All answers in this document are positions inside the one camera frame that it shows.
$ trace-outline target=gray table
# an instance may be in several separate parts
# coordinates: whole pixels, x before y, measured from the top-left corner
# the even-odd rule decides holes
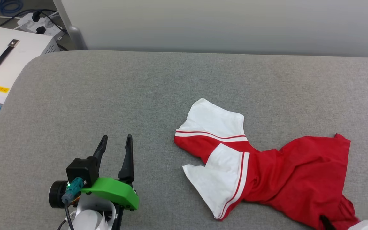
[[[258,150],[304,135],[352,140],[344,194],[368,219],[368,58],[69,51],[31,61],[0,114],[0,229],[56,229],[47,191],[75,157],[109,136],[102,176],[116,177],[134,139],[140,208],[123,229],[304,229],[241,203],[222,222],[181,168],[201,161],[173,143],[199,98],[245,116]]]

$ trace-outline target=gray wall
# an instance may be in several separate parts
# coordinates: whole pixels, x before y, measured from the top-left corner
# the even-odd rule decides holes
[[[88,49],[368,57],[368,0],[55,3]]]

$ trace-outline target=yellow sticker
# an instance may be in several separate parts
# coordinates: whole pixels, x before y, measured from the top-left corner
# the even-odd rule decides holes
[[[9,91],[9,88],[0,86],[0,92],[7,93],[8,91]]]

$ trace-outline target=power strip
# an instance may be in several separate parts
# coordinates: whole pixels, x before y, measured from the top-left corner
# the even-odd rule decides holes
[[[34,19],[32,19],[33,16],[33,13],[28,13],[23,18],[19,19],[18,25],[23,31],[51,36],[54,37],[56,41],[62,39],[65,33],[55,26],[47,17],[39,18],[38,16],[38,21],[35,22]]]

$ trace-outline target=teal connector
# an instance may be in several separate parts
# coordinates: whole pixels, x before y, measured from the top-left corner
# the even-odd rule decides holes
[[[83,179],[76,177],[72,183],[66,188],[65,194],[62,196],[64,204],[70,204],[75,199],[75,196],[81,191],[83,187]]]

